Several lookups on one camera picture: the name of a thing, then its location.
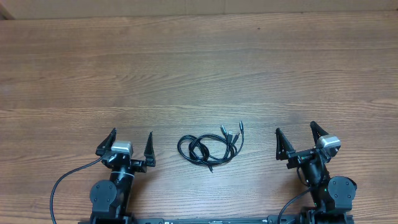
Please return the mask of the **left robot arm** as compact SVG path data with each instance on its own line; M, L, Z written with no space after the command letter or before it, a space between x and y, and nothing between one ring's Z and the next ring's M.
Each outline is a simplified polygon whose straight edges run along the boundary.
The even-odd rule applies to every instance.
M144 160L133 159L132 142L118 141L116 135L117 130L113 129L96 149L96 155L111 169L111 174L90 190L90 223L137 223L127 212L135 174L145 173L148 167L156 165L152 133L147 139Z

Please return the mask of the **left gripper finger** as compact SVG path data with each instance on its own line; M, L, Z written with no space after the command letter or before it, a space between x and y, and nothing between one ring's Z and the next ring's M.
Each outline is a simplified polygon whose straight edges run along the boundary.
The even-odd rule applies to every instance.
M97 156L104 156L107 151L111 150L111 146L116 140L117 129L113 128L110 134L98 145L95 154Z
M154 148L153 148L153 134L152 132L149 133L147 143L146 143L146 148L144 151L144 156L146 158L146 166L149 167L155 167L156 165L156 159L155 159L155 154L154 154Z

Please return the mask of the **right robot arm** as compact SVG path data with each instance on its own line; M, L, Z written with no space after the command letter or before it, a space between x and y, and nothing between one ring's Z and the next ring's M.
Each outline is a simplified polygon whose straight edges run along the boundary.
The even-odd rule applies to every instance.
M280 128L275 131L276 159L286 160L287 168L295 169L299 181L307 188L282 207L275 223L354 223L348 212L353 208L356 182L345 176L331 177L326 168L339 152L341 141L315 121L310 123L310 128L315 145L304 151L296 151ZM306 194L311 195L313 206L302 207L297 215L286 215L286 209Z

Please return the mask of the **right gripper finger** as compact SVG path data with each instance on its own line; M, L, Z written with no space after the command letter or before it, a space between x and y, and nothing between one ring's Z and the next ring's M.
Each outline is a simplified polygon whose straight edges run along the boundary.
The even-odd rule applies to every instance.
M275 135L277 139L276 159L287 160L291 154L295 153L295 149L280 128L276 129Z
M321 128L315 121L310 122L310 128L312 130L313 140L315 144L321 144L324 136L327 136L328 133Z

